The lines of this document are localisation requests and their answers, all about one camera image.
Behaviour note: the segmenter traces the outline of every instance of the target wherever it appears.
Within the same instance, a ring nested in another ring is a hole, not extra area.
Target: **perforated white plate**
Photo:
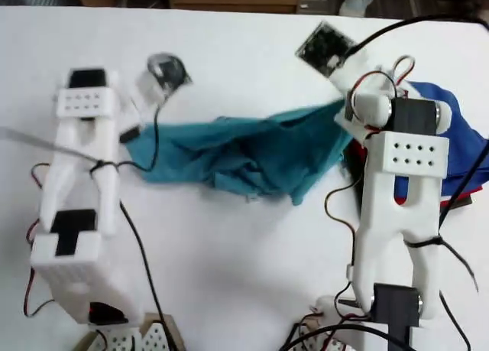
[[[107,338],[107,348],[104,339],[98,335],[87,351],[131,351],[134,342],[134,351],[167,351],[168,342],[163,327],[153,323],[141,339],[138,329],[129,330],[103,330]]]

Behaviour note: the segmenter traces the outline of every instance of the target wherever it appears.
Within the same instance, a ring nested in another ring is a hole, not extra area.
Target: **wire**
[[[9,127],[0,126],[0,139],[5,138],[10,141],[20,142],[26,145],[30,145],[33,147],[43,148],[48,151],[56,151],[61,152],[63,154],[68,154],[77,158],[84,158],[91,162],[97,162],[97,159],[93,156],[89,156],[80,151],[73,150],[68,147],[58,146],[52,142],[45,141],[41,138],[34,137],[33,135],[28,135],[27,133],[16,131],[15,129],[11,129]]]
[[[48,163],[46,162],[41,162],[39,164],[35,164],[31,168],[31,176],[36,185],[41,189],[42,188],[42,183],[39,180],[39,177],[36,175],[36,169],[40,166],[49,166]],[[30,226],[29,229],[27,230],[25,234],[25,241],[29,244],[31,251],[32,251],[32,245],[34,243],[34,238],[32,237],[32,232],[36,229],[37,225],[39,225],[39,219],[36,219]],[[34,310],[32,313],[29,313],[29,296],[31,295],[31,289],[32,285],[34,283],[34,279],[36,276],[36,271],[31,267],[31,272],[29,274],[29,281],[27,284],[27,287],[25,288],[25,293],[24,293],[24,303],[22,305],[22,312],[27,318],[32,318],[35,317],[41,309],[43,309],[46,305],[53,303],[54,299],[47,300],[43,302],[41,305],[39,305],[36,310]]]
[[[29,226],[29,229],[25,234],[25,241],[28,242],[28,244],[31,246],[31,249],[32,249],[32,243],[34,242],[34,238],[32,237],[32,232],[36,229],[37,225],[39,225],[39,219],[36,219]]]
[[[357,109],[355,108],[355,91],[356,89],[361,85],[362,82],[365,81],[366,78],[368,78],[369,76],[372,76],[373,74],[381,74],[383,76],[385,76],[390,84],[392,85],[393,87],[393,90],[394,90],[394,95],[395,97],[397,97],[397,87],[396,87],[396,83],[394,82],[394,80],[392,79],[391,76],[389,76],[387,73],[385,73],[383,70],[371,70],[370,72],[366,72],[366,74],[364,74],[363,76],[361,76],[357,82],[355,82],[355,84],[353,85],[353,87],[351,88],[350,92],[349,92],[349,102],[350,102],[350,106],[351,106],[351,110],[353,111],[353,115],[360,121],[362,122],[362,120],[358,117],[358,114],[357,114]]]
[[[129,213],[126,210],[122,201],[119,201],[119,206],[121,207],[121,211],[124,214],[125,219],[128,221],[128,224],[131,227],[131,230],[134,233],[136,240],[138,241],[139,249],[141,250],[141,256],[143,257],[144,270],[146,271],[147,281],[150,285],[151,293],[153,295],[153,300],[154,300],[154,303],[156,304],[156,308],[158,310],[158,316],[160,317],[161,326],[163,326],[164,332],[167,336],[168,346],[170,347],[170,350],[176,351],[177,347],[175,344],[175,340],[173,339],[173,336],[170,332],[170,328],[167,326],[167,322],[164,319],[163,311],[161,310],[161,306],[160,306],[160,301],[158,300],[158,296],[157,296],[156,290],[154,288],[153,277],[151,276],[150,265],[147,261],[147,256],[146,256],[146,251],[144,250],[143,241],[141,240],[141,237],[139,236],[138,230],[136,229],[136,226],[135,226],[134,222],[132,221],[132,218],[129,216]]]
[[[95,330],[95,331],[99,334],[99,336],[104,341],[104,349],[102,351],[107,351],[107,349],[108,349],[108,340],[107,340],[107,337],[105,336],[105,334],[101,330]]]
[[[297,327],[300,327],[300,325],[302,325],[304,323],[304,320],[306,320],[307,318],[310,318],[310,317],[321,317],[322,316],[322,313],[311,313],[311,314],[307,314],[305,315],[304,317],[301,318],[300,321],[298,322],[295,322],[293,325],[292,325],[292,329],[290,330],[289,332],[289,335],[287,336],[287,339],[285,340],[285,343],[283,344],[282,347],[285,347],[286,345],[289,344],[289,342],[292,340],[293,338],[293,335],[296,333],[297,331]]]
[[[34,179],[34,182],[36,183],[37,187],[39,189],[42,189],[43,187],[43,184],[40,182],[39,180],[39,177],[37,177],[37,174],[36,174],[36,169],[38,167],[41,167],[41,166],[50,166],[50,164],[48,164],[47,162],[40,162],[39,164],[35,164],[32,168],[31,168],[31,176],[32,176],[32,179]]]
[[[132,167],[136,167],[138,170],[144,172],[150,172],[156,166],[156,162],[158,159],[158,152],[160,151],[160,129],[158,128],[158,116],[160,115],[160,111],[163,108],[164,104],[158,105],[156,111],[154,112],[154,120],[153,120],[153,128],[154,128],[154,152],[153,157],[151,158],[151,162],[148,167],[143,167],[138,163],[133,161],[122,161],[117,164],[117,167],[121,167],[124,165],[130,165]]]
[[[29,313],[29,295],[31,293],[32,284],[34,283],[35,275],[36,275],[36,271],[33,268],[31,268],[31,273],[29,274],[28,285],[27,285],[27,287],[25,289],[25,293],[24,293],[24,304],[22,306],[22,312],[24,313],[24,315],[27,318],[35,317],[37,315],[37,313],[39,313],[43,307],[54,302],[54,299],[47,300],[47,301],[43,302],[41,305],[39,305],[36,308],[36,310],[34,310],[32,313]]]
[[[440,21],[440,20],[446,20],[446,21],[463,21],[463,22],[470,22],[474,24],[481,24],[482,26],[485,27],[486,30],[489,31],[489,24],[487,24],[486,21],[473,17],[473,16],[464,16],[464,15],[428,15],[428,16],[419,16],[415,18],[410,18],[408,20],[404,21],[399,21],[395,24],[392,24],[390,26],[387,26],[375,33],[373,33],[371,36],[367,37],[365,40],[363,40],[361,43],[356,44],[355,46],[351,47],[348,49],[343,56],[343,61],[347,60],[349,57],[351,57],[353,54],[356,54],[358,51],[360,51],[362,48],[367,46],[369,43],[371,43],[373,40],[377,39],[378,37],[386,34],[387,32],[390,32],[392,30],[395,30],[397,28],[401,28],[404,26],[408,26],[410,24],[416,24],[418,22],[424,22],[424,21]]]
[[[387,334],[387,333],[381,332],[379,330],[376,330],[375,328],[366,327],[366,326],[363,326],[360,324],[336,324],[333,326],[327,326],[327,327],[319,328],[317,330],[309,332],[308,334],[306,334],[304,336],[297,338],[292,343],[289,343],[288,345],[281,347],[279,351],[287,351],[289,349],[292,349],[294,346],[297,346],[298,344],[300,344],[304,340],[308,340],[311,337],[318,336],[319,334],[322,334],[325,332],[333,332],[336,330],[358,330],[361,332],[367,332],[367,333],[370,333],[370,334],[373,334],[375,336],[379,336],[379,337],[383,338],[384,340],[392,343],[393,345],[401,348],[404,351],[415,351],[414,348],[405,344],[404,342],[397,339],[396,337],[392,337],[390,334]]]
[[[400,74],[399,78],[397,78],[397,80],[396,80],[396,86],[399,86],[401,84],[401,82],[403,82],[404,79],[406,77],[408,77],[411,72],[413,72],[414,66],[416,65],[416,59],[414,57],[412,57],[410,55],[403,55],[398,60],[396,60],[396,63],[394,63],[394,67],[392,69],[392,77],[393,77],[393,79],[395,79],[395,76],[396,76],[396,69],[405,60],[409,60],[410,61],[410,66],[407,68],[407,70],[405,70],[404,72],[402,72]]]
[[[468,170],[467,174],[464,176],[460,184],[458,185],[457,189],[453,193],[452,197],[450,197],[449,202],[442,208],[442,212],[440,213],[440,220],[439,220],[439,230],[442,228],[442,224],[445,221],[445,218],[447,214],[449,213],[449,210],[453,207],[454,203],[457,201],[457,199],[460,197],[460,195],[463,193],[464,189],[467,187],[467,185],[470,183],[471,179],[475,175],[475,172],[479,168],[479,166],[482,164],[482,162],[486,159],[487,155],[489,154],[489,139],[486,141],[486,145],[482,149],[481,153],[475,159],[473,165],[471,168]]]
[[[350,286],[351,286],[351,281],[349,281],[349,282],[346,284],[346,286],[345,286],[345,287],[344,287],[342,290],[340,290],[340,292],[338,292],[338,293],[335,295],[335,298],[334,298],[334,300],[333,300],[333,305],[335,306],[336,313],[337,313],[337,314],[338,314],[338,316],[339,316],[340,318],[342,318],[342,319],[344,319],[346,316],[345,316],[345,315],[343,315],[343,314],[342,314],[342,313],[339,311],[339,309],[338,309],[338,300],[339,300],[339,298],[340,298],[340,297],[341,297],[341,296],[342,296],[342,295],[343,295],[343,294],[344,294],[344,293],[345,293],[345,292],[346,292],[346,291],[347,291],[347,290],[350,288]]]
[[[354,313],[350,313],[350,314],[347,314],[345,315],[345,317],[343,317],[339,322],[338,322],[338,325],[341,325],[343,324],[344,322],[346,322],[347,320],[357,320],[355,319],[357,317],[357,314],[354,314]],[[321,347],[321,351],[326,351],[328,349],[328,346],[329,344],[331,343],[333,337],[335,336],[335,333],[336,331],[333,330],[328,337],[326,337],[326,339],[324,340],[324,343],[322,344],[322,347]]]
[[[358,183],[361,182],[361,179],[363,178],[363,173],[360,174],[360,177],[358,177],[357,180],[355,180],[353,183],[347,185],[346,187],[343,187],[343,188],[338,188],[338,189],[334,189],[332,190],[331,192],[329,192],[327,195],[326,195],[326,198],[324,199],[324,211],[326,213],[326,215],[332,219],[333,221],[336,221],[337,223],[342,223],[343,225],[347,226],[348,229],[350,230],[351,232],[351,247],[352,247],[352,250],[351,250],[351,265],[353,266],[355,264],[355,241],[356,241],[356,233],[355,233],[355,229],[353,228],[353,225],[350,224],[348,221],[344,220],[344,219],[340,219],[339,217],[336,217],[336,216],[333,216],[330,212],[329,212],[329,208],[328,208],[328,204],[329,204],[329,200],[331,199],[331,197],[334,195],[334,194],[337,194],[339,192],[342,192],[343,190],[348,190],[350,188],[353,188],[354,186],[356,186]]]
[[[446,302],[445,296],[443,296],[443,293],[441,291],[439,293],[439,296],[440,296],[440,301],[442,302],[443,308],[445,309],[450,320],[452,321],[453,325],[457,329],[458,334],[460,334],[460,337],[464,340],[465,345],[467,346],[467,351],[471,351],[472,350],[471,342],[468,340],[467,336],[464,333],[464,330],[460,327],[457,320],[455,319],[455,316],[453,315],[452,311],[450,310],[449,305]]]

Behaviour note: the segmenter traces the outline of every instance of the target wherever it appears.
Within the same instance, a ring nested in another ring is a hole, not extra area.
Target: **red wire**
[[[31,168],[31,176],[32,176],[32,179],[34,180],[34,182],[36,183],[36,185],[42,189],[43,187],[43,184],[40,182],[39,178],[37,177],[36,175],[36,168],[37,167],[40,167],[40,166],[49,166],[48,163],[46,162],[41,162],[39,164],[35,164],[32,168]],[[34,238],[31,237],[32,236],[32,232],[34,231],[34,229],[37,227],[37,225],[39,224],[39,219],[36,219],[30,226],[29,226],[29,229],[27,231],[27,233],[25,234],[25,240],[28,242],[29,246],[31,247],[31,251],[32,251],[32,245],[34,243]],[[54,299],[50,299],[48,301],[45,301],[43,302],[41,305],[39,305],[39,307],[37,307],[36,310],[34,310],[31,314],[29,314],[29,295],[31,294],[31,289],[32,289],[32,284],[34,283],[34,278],[36,276],[36,271],[31,267],[31,273],[29,274],[29,281],[28,281],[28,285],[27,287],[25,288],[25,294],[24,294],[24,304],[23,304],[23,307],[22,307],[22,310],[24,312],[24,315],[27,317],[27,318],[32,318],[34,317],[37,313],[40,312],[40,310],[45,307],[46,305],[48,305],[49,303],[52,303],[54,302]]]
[[[25,241],[28,242],[28,244],[31,246],[31,251],[32,251],[32,243],[34,242],[34,238],[31,238],[31,233],[34,231],[34,229],[37,227],[39,224],[39,219],[36,219],[30,226],[25,234]]]
[[[401,73],[401,76],[399,77],[399,79],[396,82],[396,86],[399,86],[400,83],[403,82],[404,79],[409,76],[409,74],[413,71],[414,66],[416,65],[416,60],[413,57],[411,57],[409,55],[404,55],[401,58],[399,58],[397,60],[397,62],[394,64],[393,71],[395,72],[396,68],[398,68],[399,64],[401,64],[401,62],[403,62],[406,59],[411,59],[411,66],[404,73]]]
[[[355,84],[353,85],[353,87],[350,90],[350,106],[351,106],[351,110],[353,111],[353,115],[355,116],[355,118],[358,119],[358,120],[360,120],[360,121],[361,121],[361,119],[358,117],[357,110],[355,108],[355,102],[354,102],[355,91],[361,85],[361,83],[364,82],[365,79],[367,77],[371,76],[372,74],[381,74],[381,75],[385,76],[392,83],[392,86],[394,88],[394,92],[397,95],[396,83],[394,82],[394,80],[387,73],[385,73],[382,70],[371,70],[370,72],[366,72],[366,74],[364,74],[363,76],[361,76],[357,80],[357,82],[355,82]]]

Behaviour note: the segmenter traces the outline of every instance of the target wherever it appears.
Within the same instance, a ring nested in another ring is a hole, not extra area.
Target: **black cable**
[[[489,154],[489,139],[487,140],[486,145],[482,149],[477,159],[474,161],[471,168],[468,170],[467,174],[462,179],[461,183],[458,185],[457,189],[455,190],[455,193],[452,195],[449,202],[446,204],[446,206],[442,208],[442,212],[440,213],[440,220],[439,220],[439,230],[442,228],[442,224],[445,221],[446,215],[449,213],[449,210],[452,208],[453,204],[460,197],[464,189],[467,187],[468,183],[470,183],[475,172],[482,164],[482,162],[486,159],[488,154]]]
[[[372,42],[373,40],[377,39],[378,37],[382,36],[383,34],[386,34],[389,31],[395,30],[397,28],[401,28],[410,24],[416,24],[418,22],[424,22],[424,21],[440,21],[440,20],[446,20],[446,21],[463,21],[463,22],[470,22],[474,24],[481,24],[482,26],[485,27],[486,30],[489,31],[489,24],[487,24],[486,21],[477,18],[477,17],[472,17],[472,16],[465,16],[465,15],[427,15],[427,16],[419,16],[415,18],[410,18],[408,20],[404,21],[399,21],[395,24],[392,24],[390,26],[387,26],[386,28],[383,28],[375,33],[373,33],[371,36],[367,37],[365,40],[363,40],[361,43],[358,43],[351,47],[350,49],[347,50],[345,55],[343,56],[343,60],[347,60],[350,56],[353,54],[356,54],[359,50],[364,48],[367,44]]]
[[[404,351],[415,351],[414,348],[405,344],[404,342],[397,339],[396,337],[392,337],[390,334],[381,332],[379,330],[376,330],[375,328],[362,326],[360,324],[336,324],[333,326],[318,328],[317,330],[314,330],[314,331],[309,332],[308,334],[306,334],[304,336],[297,338],[292,343],[289,343],[286,346],[282,346],[279,351],[287,351],[289,349],[292,349],[294,346],[297,346],[302,341],[308,340],[311,337],[318,336],[319,334],[326,333],[326,332],[333,332],[336,330],[359,330],[361,332],[367,332],[367,333],[370,333],[370,334],[373,334],[375,336],[379,336],[379,337],[383,338],[384,340],[392,343],[393,345],[400,347]]]
[[[439,293],[439,296],[440,296],[440,301],[442,302],[443,308],[445,309],[450,320],[452,321],[453,325],[457,329],[458,334],[460,334],[460,337],[464,340],[465,345],[467,346],[467,351],[471,351],[472,350],[471,342],[468,340],[467,336],[464,333],[464,330],[460,327],[457,320],[455,319],[455,316],[453,315],[452,311],[450,310],[449,305],[446,303],[446,299],[443,296],[443,293],[441,291]]]
[[[130,165],[132,167],[136,167],[138,170],[144,171],[144,172],[150,172],[154,169],[157,163],[158,159],[158,152],[160,150],[160,129],[158,128],[158,116],[160,115],[160,111],[163,108],[164,104],[158,105],[156,111],[154,112],[154,120],[153,120],[153,127],[154,127],[154,152],[153,152],[153,157],[151,158],[151,162],[148,167],[141,166],[140,164],[133,162],[133,161],[122,161],[117,164],[117,167],[121,167],[124,165]]]
[[[329,212],[329,208],[328,208],[328,203],[329,203],[329,200],[331,199],[331,197],[336,194],[336,193],[339,193],[343,190],[348,190],[350,188],[353,188],[355,185],[357,185],[358,183],[360,183],[360,181],[363,179],[364,177],[364,173],[362,173],[357,180],[353,181],[352,183],[350,183],[349,185],[347,185],[346,187],[342,187],[342,188],[338,188],[338,189],[334,189],[332,190],[331,192],[329,192],[327,195],[326,195],[326,198],[324,199],[324,211],[326,213],[326,215],[332,219],[333,221],[336,221],[337,223],[342,223],[343,225],[347,226],[348,227],[348,230],[350,230],[350,233],[351,233],[351,261],[350,261],[350,264],[351,266],[353,267],[353,265],[355,264],[355,241],[356,241],[356,233],[355,233],[355,229],[353,228],[353,225],[350,224],[348,221],[344,220],[344,219],[340,219],[339,217],[336,217],[334,215],[332,215],[330,212]]]
[[[345,315],[341,314],[339,309],[338,309],[338,300],[340,298],[340,296],[342,296],[351,286],[351,281],[349,281],[345,288],[343,288],[343,290],[340,290],[340,292],[338,292],[335,296],[335,299],[333,300],[333,304],[335,305],[335,310],[336,310],[336,313],[338,314],[338,316],[341,318],[341,319],[345,319]]]
[[[105,336],[104,333],[102,333],[101,330],[95,330],[95,331],[100,335],[100,337],[104,341],[104,349],[102,351],[107,351],[107,349],[108,349],[108,340],[107,340],[107,337]]]
[[[472,278],[472,281],[474,282],[474,286],[475,286],[475,290],[477,292],[479,292],[479,284],[477,282],[477,278],[475,277],[475,273],[474,273],[474,270],[471,268],[471,266],[468,264],[467,260],[462,257],[456,250],[453,246],[451,246],[450,244],[448,244],[443,238],[441,235],[438,235],[438,236],[435,236],[429,240],[426,240],[424,242],[407,242],[407,241],[404,241],[404,243],[406,244],[406,246],[408,246],[409,248],[413,248],[413,249],[419,249],[419,248],[423,248],[425,246],[428,246],[428,245],[442,245],[444,246],[445,248],[447,248],[457,259],[460,263],[463,264],[463,266],[465,267],[465,269],[467,270],[467,272],[469,273],[469,275],[471,276]]]
[[[136,240],[138,241],[139,249],[141,250],[141,256],[143,257],[144,270],[146,271],[147,282],[150,285],[151,293],[153,295],[153,300],[154,303],[156,304],[156,308],[158,310],[158,316],[160,317],[161,325],[163,326],[163,330],[165,332],[165,335],[167,336],[168,346],[170,348],[170,351],[171,350],[177,351],[178,349],[176,347],[175,340],[173,339],[173,336],[170,332],[170,328],[168,327],[167,322],[164,319],[163,311],[161,310],[161,306],[160,306],[160,301],[158,300],[156,289],[154,288],[153,277],[151,276],[150,265],[147,261],[147,256],[146,256],[146,251],[144,250],[143,241],[141,240],[138,230],[136,229],[136,226],[132,221],[132,218],[129,216],[129,213],[126,210],[122,201],[119,201],[119,206],[121,207],[121,211],[124,214],[125,219],[128,221],[128,224],[131,227],[131,230],[134,233]]]

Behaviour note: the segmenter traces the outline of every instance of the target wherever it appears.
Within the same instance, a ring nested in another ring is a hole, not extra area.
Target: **white plastic part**
[[[378,260],[391,239],[400,233],[408,242],[422,242],[438,235],[449,141],[442,137],[380,132],[365,145],[368,160],[352,286],[361,307],[368,312]],[[407,199],[402,206],[393,198],[396,175],[409,177]],[[431,319],[439,307],[439,247],[429,245],[409,251],[413,286],[423,300],[421,318]]]
[[[142,351],[142,339],[138,328],[101,330],[107,339],[98,334],[87,351]]]
[[[356,112],[362,123],[375,128],[383,128],[392,113],[388,95],[356,93],[355,105],[361,105]]]
[[[436,134],[441,135],[449,130],[452,122],[452,109],[449,104],[444,101],[437,101],[436,105],[439,108],[439,120],[436,127]]]
[[[115,91],[108,87],[61,89],[57,98],[58,118],[114,117],[118,114]]]
[[[143,309],[138,288],[122,268],[111,263],[100,232],[81,232],[74,255],[56,256],[58,234],[37,234],[31,266],[49,284],[53,299],[77,322],[89,323],[91,302],[108,304],[128,319],[121,327],[138,326]]]
[[[169,93],[162,89],[156,78],[149,70],[145,70],[136,80],[139,93],[148,106],[163,104],[167,101]]]
[[[111,87],[98,87],[62,89],[60,95],[57,98],[59,124],[55,144],[96,160],[117,162],[121,112],[117,93]],[[85,102],[91,102],[88,109],[76,109]],[[101,167],[92,175],[98,191],[96,230],[78,234],[74,254],[56,254],[59,235],[50,232],[54,218],[58,211],[66,209],[65,200],[77,176],[88,174],[91,167],[87,160],[54,152],[40,203],[43,230],[34,238],[31,266],[47,281],[54,300],[76,322],[89,323],[90,303],[99,302],[124,314],[127,323],[119,327],[139,326],[144,313],[138,283],[129,281],[124,269],[111,263],[104,245],[109,236],[116,234],[120,215],[119,176],[113,166]]]
[[[142,338],[139,329],[103,330],[107,338],[107,348],[103,338],[98,335],[87,351],[168,351],[168,341],[163,326],[159,323],[151,324],[149,330]]]
[[[348,281],[353,281],[353,271],[355,270],[355,267],[351,264],[346,266],[346,279]]]

